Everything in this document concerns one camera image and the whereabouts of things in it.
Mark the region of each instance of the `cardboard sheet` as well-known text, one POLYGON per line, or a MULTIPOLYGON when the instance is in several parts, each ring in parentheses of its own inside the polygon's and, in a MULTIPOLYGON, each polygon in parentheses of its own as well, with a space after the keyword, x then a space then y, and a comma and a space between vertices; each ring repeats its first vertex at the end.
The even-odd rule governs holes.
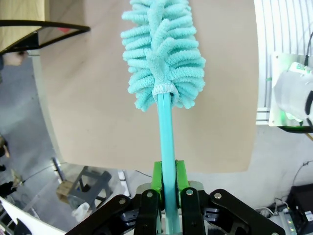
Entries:
MULTIPOLYGON (((160 161, 156 104, 147 112, 127 92, 130 74, 120 33, 128 0, 80 1, 91 32, 40 51, 46 122, 65 161, 151 170, 160 161)), ((191 0, 206 86, 190 110, 173 109, 176 158, 188 172, 248 168, 258 93, 258 45, 251 0, 191 0)))

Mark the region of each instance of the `brown cardboard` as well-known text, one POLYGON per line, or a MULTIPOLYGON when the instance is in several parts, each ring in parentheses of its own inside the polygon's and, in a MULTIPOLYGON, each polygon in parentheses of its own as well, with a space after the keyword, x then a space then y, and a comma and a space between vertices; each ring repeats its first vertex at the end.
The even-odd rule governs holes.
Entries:
MULTIPOLYGON (((145 113, 135 108, 135 96, 127 92, 128 66, 122 59, 120 33, 133 26, 121 20, 122 12, 130 9, 129 1, 82 4, 91 32, 40 52, 45 117, 55 147, 70 163, 151 170, 153 162, 161 160, 156 105, 145 113)), ((176 158, 185 160, 188 172, 243 171, 256 131, 254 3, 191 0, 190 4, 200 51, 207 59, 206 86, 195 107, 173 109, 176 158)))

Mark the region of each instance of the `teal handle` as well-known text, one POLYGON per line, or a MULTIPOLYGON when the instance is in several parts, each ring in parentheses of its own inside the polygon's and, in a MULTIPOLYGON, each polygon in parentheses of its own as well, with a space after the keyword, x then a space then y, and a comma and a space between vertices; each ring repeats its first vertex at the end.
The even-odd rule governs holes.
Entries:
POLYGON ((176 164, 170 93, 157 95, 157 110, 160 125, 166 230, 167 234, 176 234, 180 232, 180 226, 176 203, 176 164))

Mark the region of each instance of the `metal stand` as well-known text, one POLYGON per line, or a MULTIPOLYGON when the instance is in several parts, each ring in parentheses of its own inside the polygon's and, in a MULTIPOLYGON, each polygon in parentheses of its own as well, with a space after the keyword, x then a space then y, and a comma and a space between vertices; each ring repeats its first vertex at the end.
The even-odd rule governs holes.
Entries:
POLYGON ((76 181, 73 184, 70 192, 68 193, 67 199, 70 206, 73 209, 78 208, 84 202, 87 202, 90 205, 90 209, 94 212, 96 209, 101 207, 109 196, 113 193, 109 187, 109 181, 111 179, 111 174, 107 171, 104 171, 101 175, 96 172, 91 172, 88 170, 88 167, 85 166, 80 172, 76 181), (87 176, 96 180, 95 184, 90 186, 83 183, 82 177, 87 176), (106 196, 99 196, 102 190, 105 190, 106 196), (101 201, 101 203, 96 206, 95 200, 101 201))
POLYGON ((0 27, 8 27, 8 26, 39 26, 40 29, 34 31, 31 34, 28 34, 24 38, 21 38, 10 47, 0 51, 0 54, 9 53, 9 52, 16 52, 16 51, 24 51, 24 50, 38 50, 44 48, 48 45, 53 43, 59 42, 63 39, 70 38, 85 32, 90 31, 90 27, 76 25, 76 24, 67 24, 67 23, 59 23, 59 22, 49 22, 49 21, 28 21, 28 20, 0 20, 0 27), (62 37, 53 39, 46 43, 39 45, 38 35, 37 33, 47 27, 57 27, 57 28, 70 28, 70 29, 77 29, 77 31, 66 34, 62 37))

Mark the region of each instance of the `cable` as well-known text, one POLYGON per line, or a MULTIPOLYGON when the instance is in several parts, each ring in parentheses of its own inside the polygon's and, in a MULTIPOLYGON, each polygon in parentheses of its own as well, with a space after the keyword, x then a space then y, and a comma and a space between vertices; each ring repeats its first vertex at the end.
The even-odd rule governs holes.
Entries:
POLYGON ((147 176, 147 177, 152 178, 152 176, 151 176, 151 175, 147 175, 147 174, 145 174, 145 173, 142 173, 142 172, 141 172, 141 171, 139 171, 139 170, 136 170, 136 172, 138 172, 138 173, 140 173, 140 174, 142 174, 142 175, 145 175, 145 176, 147 176))
POLYGON ((38 175, 39 173, 41 173, 41 172, 43 172, 44 170, 47 170, 47 169, 49 169, 50 167, 53 167, 53 166, 55 166, 55 165, 47 166, 46 168, 44 168, 44 169, 42 169, 42 170, 36 172, 35 174, 32 174, 31 176, 29 176, 28 178, 26 178, 26 180, 23 180, 23 181, 22 181, 22 184, 24 184, 24 183, 25 183, 27 180, 29 180, 30 178, 32 178, 32 177, 38 175))
POLYGON ((311 46, 311 39, 313 37, 313 32, 310 35, 310 39, 308 42, 308 48, 307 48, 307 54, 305 56, 305 60, 304 60, 304 66, 308 66, 309 65, 309 50, 310 50, 310 46, 311 46))
POLYGON ((300 170, 302 169, 302 167, 308 165, 309 163, 313 163, 313 160, 304 162, 304 163, 302 164, 302 166, 300 166, 300 168, 298 169, 297 173, 296 173, 295 176, 294 176, 294 179, 293 179, 293 182, 292 182, 292 186, 294 186, 295 179, 297 178, 297 176, 298 176, 300 170))
POLYGON ((272 212, 269 208, 267 207, 259 207, 259 208, 255 208, 255 210, 268 210, 268 212, 271 214, 271 215, 274 215, 274 212, 272 212))

